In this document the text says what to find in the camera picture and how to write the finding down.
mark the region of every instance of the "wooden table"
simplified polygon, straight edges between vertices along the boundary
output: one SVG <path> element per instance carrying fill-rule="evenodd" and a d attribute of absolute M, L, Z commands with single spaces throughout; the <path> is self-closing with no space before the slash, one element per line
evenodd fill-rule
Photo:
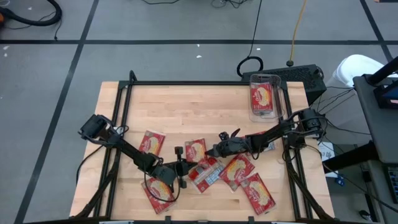
<path fill-rule="evenodd" d="M 117 82 L 102 83 L 95 114 L 112 117 L 117 86 Z M 290 82 L 288 88 L 292 110 L 307 108 L 303 84 Z M 242 136 L 268 130 L 276 125 L 276 122 L 253 123 L 249 119 L 248 93 L 248 86 L 133 86 L 127 118 L 130 130 L 126 133 L 125 140 L 138 147 L 147 129 L 163 132 L 167 136 L 159 156 L 165 162 L 171 162 L 176 160 L 174 147 L 183 146 L 185 141 L 205 138 L 207 148 L 210 149 L 220 141 L 220 132 L 227 131 L 231 134 L 241 128 L 239 135 Z M 242 188 L 232 193 L 222 180 L 218 180 L 202 194 L 188 181 L 188 188 L 182 189 L 177 203 L 169 211 L 156 215 L 140 184 L 144 174 L 128 156 L 122 154 L 111 218 L 164 220 L 166 215 L 171 215 L 172 220 L 247 221 L 248 216 L 254 216 L 256 221 L 294 221 L 288 175 L 281 157 L 282 141 L 278 139 L 275 142 L 275 150 L 263 152 L 258 160 L 252 160 L 256 166 L 254 171 L 260 174 L 276 201 L 276 209 L 266 215 L 256 215 Z M 316 141 L 312 139 L 308 139 L 307 144 L 317 147 Z M 97 147 L 88 143 L 85 156 Z M 70 215 L 77 214 L 98 188 L 104 152 L 103 149 L 96 153 L 81 168 Z M 325 211 L 334 216 L 319 153 L 309 147 L 302 149 L 301 153 L 309 191 Z M 221 161 L 227 164 L 232 158 L 233 156 Z M 297 192 L 301 214 L 305 217 L 302 195 L 298 188 Z M 101 214 L 104 214 L 107 198 L 106 192 Z"/>

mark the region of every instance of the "snack bag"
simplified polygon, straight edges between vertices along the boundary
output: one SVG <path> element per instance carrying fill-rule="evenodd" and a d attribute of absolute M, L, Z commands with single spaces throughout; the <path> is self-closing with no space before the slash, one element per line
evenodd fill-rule
<path fill-rule="evenodd" d="M 272 87 L 269 83 L 251 83 L 251 109 L 253 113 L 270 113 L 273 111 Z"/>
<path fill-rule="evenodd" d="M 223 169 L 224 165 L 220 161 L 214 157 L 209 157 L 206 160 L 206 164 L 196 166 L 188 176 L 199 192 L 203 193 L 211 184 L 214 184 L 218 180 L 218 174 Z"/>
<path fill-rule="evenodd" d="M 206 160 L 206 143 L 205 139 L 197 139 L 185 142 L 185 153 L 188 162 L 203 162 Z"/>
<path fill-rule="evenodd" d="M 258 173 L 242 180 L 241 186 L 257 215 L 268 213 L 275 208 L 275 201 Z"/>
<path fill-rule="evenodd" d="M 165 183 L 161 182 L 160 180 L 151 177 L 149 180 L 147 180 L 148 188 L 145 186 L 145 182 L 143 182 L 141 185 L 156 214 L 166 211 L 174 204 L 173 202 L 163 202 L 157 200 L 148 192 L 148 190 L 150 190 L 153 195 L 164 200 L 174 200 L 172 191 Z"/>
<path fill-rule="evenodd" d="M 235 191 L 239 187 L 240 181 L 247 177 L 254 169 L 254 165 L 249 159 L 239 154 L 229 162 L 229 164 L 220 173 L 220 177 Z"/>
<path fill-rule="evenodd" d="M 165 137 L 165 134 L 157 131 L 146 131 L 138 150 L 158 156 Z"/>

